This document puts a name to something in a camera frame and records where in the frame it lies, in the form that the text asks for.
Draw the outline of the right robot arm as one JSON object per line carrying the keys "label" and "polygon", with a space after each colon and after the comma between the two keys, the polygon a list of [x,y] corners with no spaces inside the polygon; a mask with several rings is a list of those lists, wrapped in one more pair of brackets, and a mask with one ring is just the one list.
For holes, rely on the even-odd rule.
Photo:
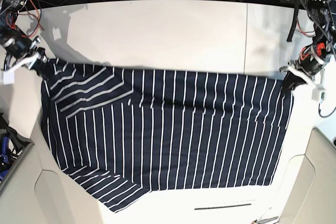
{"label": "right robot arm", "polygon": [[[24,33],[16,21],[21,11],[31,4],[36,14],[27,12],[28,16],[36,19],[37,24],[33,32]],[[5,50],[3,73],[14,72],[17,68],[25,67],[43,74],[48,58],[45,49],[39,47],[41,42],[37,32],[44,30],[41,25],[42,11],[38,9],[33,0],[1,0],[1,47]]]}

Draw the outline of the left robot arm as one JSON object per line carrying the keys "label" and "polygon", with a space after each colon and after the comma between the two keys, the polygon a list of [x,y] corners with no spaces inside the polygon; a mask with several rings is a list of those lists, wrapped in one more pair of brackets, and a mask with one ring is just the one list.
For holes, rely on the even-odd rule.
{"label": "left robot arm", "polygon": [[294,14],[287,41],[291,42],[295,29],[306,35],[299,28],[299,7],[303,7],[308,18],[313,22],[314,32],[312,43],[303,47],[299,58],[288,62],[279,71],[286,76],[282,83],[284,92],[307,84],[312,87],[313,94],[325,92],[323,86],[323,70],[332,58],[335,58],[335,14],[332,12],[332,2],[335,0],[295,0]]}

